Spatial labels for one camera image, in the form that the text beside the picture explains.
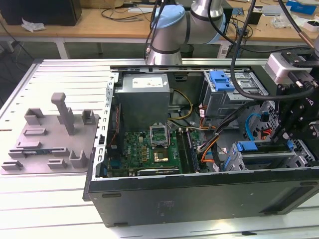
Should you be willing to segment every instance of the black computer tower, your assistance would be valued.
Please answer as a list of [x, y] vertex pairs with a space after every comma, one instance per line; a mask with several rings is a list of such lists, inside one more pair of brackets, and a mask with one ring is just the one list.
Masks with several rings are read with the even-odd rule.
[[44, 25], [74, 26], [81, 16], [80, 0], [0, 0], [1, 14], [8, 25], [22, 18]]

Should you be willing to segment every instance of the power cable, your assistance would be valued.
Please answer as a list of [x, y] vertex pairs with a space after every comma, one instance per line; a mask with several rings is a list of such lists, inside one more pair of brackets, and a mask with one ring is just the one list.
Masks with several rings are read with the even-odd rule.
[[21, 45], [20, 42], [18, 42], [14, 36], [11, 35], [10, 32], [8, 32], [8, 30], [6, 29], [6, 27], [4, 26], [4, 24], [2, 23], [2, 21], [0, 20], [0, 25], [3, 27], [3, 29], [6, 31], [6, 33], [15, 41], [18, 43], [18, 45], [20, 45], [20, 47], [26, 52], [26, 54], [32, 59], [34, 60], [34, 57], [31, 56], [31, 54]]

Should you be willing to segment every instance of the blue plastic tab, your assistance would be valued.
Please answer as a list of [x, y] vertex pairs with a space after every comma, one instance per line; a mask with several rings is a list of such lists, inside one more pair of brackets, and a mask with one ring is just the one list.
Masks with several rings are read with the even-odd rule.
[[287, 141], [287, 146], [290, 149], [290, 151], [293, 151], [294, 148], [295, 148], [295, 145], [294, 145], [294, 143], [291, 140]]
[[237, 149], [238, 149], [239, 152], [241, 152], [241, 151], [244, 150], [244, 148], [243, 148], [243, 146], [241, 145], [241, 143], [236, 144], [236, 146], [237, 146]]
[[210, 80], [215, 84], [216, 91], [234, 91], [235, 87], [230, 84], [229, 77], [224, 71], [210, 71]]
[[258, 148], [253, 141], [242, 141], [236, 144], [238, 151], [257, 151]]

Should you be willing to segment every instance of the white paper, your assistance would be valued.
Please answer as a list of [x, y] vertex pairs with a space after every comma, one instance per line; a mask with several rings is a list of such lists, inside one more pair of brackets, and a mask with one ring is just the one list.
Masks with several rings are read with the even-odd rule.
[[295, 22], [297, 23], [298, 26], [303, 26], [309, 19], [302, 18], [302, 17], [297, 17], [295, 19]]
[[30, 32], [34, 31], [40, 31], [40, 30], [45, 30], [46, 28], [44, 27], [43, 23], [33, 23], [33, 22], [28, 22], [22, 18], [22, 27]]
[[161, 77], [136, 77], [132, 80], [133, 88], [151, 88], [163, 87], [163, 80]]

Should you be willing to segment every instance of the sticker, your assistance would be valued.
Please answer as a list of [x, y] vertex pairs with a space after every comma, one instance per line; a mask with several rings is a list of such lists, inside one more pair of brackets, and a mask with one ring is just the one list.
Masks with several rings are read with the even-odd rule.
[[213, 164], [213, 169], [216, 171], [216, 172], [219, 172], [219, 167], [214, 163]]
[[202, 118], [205, 117], [205, 110], [199, 110], [199, 114]]
[[24, 151], [25, 154], [37, 154], [36, 151]]
[[221, 151], [225, 154], [227, 154], [227, 148], [221, 148]]
[[161, 77], [136, 77], [132, 80], [133, 88], [152, 88], [163, 87], [163, 81]]

